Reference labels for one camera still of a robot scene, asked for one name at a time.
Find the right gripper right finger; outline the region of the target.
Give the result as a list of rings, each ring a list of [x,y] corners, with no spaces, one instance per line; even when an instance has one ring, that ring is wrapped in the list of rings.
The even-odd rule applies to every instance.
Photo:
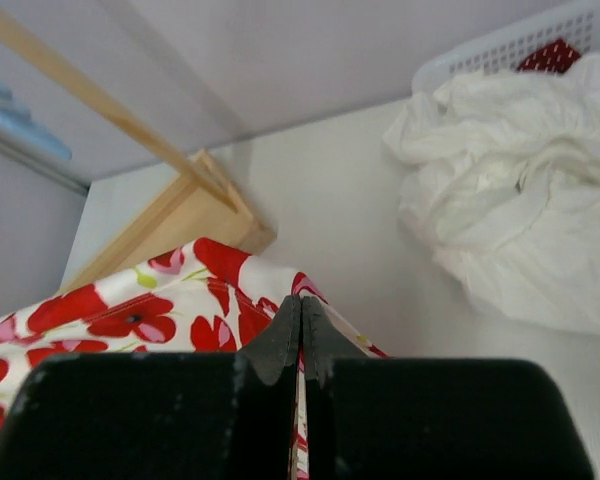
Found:
[[[313,479],[590,479],[563,396],[517,359],[372,358],[302,301]]]

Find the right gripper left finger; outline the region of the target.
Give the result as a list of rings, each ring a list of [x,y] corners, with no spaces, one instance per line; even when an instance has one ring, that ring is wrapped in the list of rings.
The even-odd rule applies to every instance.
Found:
[[[289,479],[300,299],[235,353],[54,355],[0,431],[0,479]]]

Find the red poppy print skirt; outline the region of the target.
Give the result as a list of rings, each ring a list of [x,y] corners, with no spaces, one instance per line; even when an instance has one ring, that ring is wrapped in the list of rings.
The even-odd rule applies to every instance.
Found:
[[[333,325],[369,357],[376,346],[302,272],[200,238],[110,277],[0,318],[0,431],[28,375],[54,355],[235,353],[300,299],[300,343],[289,479],[309,475],[302,301],[317,298]]]

